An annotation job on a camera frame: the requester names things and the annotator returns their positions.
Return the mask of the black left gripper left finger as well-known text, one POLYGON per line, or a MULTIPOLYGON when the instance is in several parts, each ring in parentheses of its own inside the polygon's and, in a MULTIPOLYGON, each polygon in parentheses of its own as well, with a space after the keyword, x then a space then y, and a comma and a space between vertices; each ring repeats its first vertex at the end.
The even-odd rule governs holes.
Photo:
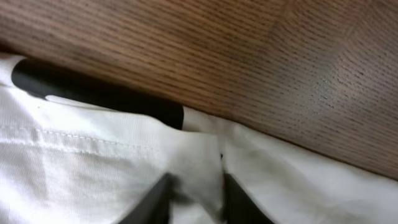
POLYGON ((119 224, 168 224, 173 183, 172 175, 164 174, 119 224))

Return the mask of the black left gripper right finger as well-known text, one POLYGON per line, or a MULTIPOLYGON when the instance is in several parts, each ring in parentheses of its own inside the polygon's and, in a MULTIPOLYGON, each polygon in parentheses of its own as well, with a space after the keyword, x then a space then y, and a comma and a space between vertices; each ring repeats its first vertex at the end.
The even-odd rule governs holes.
POLYGON ((227 224, 274 224, 227 173, 224 173, 223 216, 227 224))

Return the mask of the white t-shirt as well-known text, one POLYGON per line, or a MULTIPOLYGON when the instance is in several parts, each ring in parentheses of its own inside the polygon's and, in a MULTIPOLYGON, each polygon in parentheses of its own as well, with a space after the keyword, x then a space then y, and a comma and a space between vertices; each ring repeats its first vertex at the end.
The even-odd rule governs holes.
POLYGON ((396 223, 397 182, 186 109, 146 115, 29 95, 1 54, 1 222, 117 223, 165 174, 172 223, 223 223, 223 177, 274 223, 396 223))

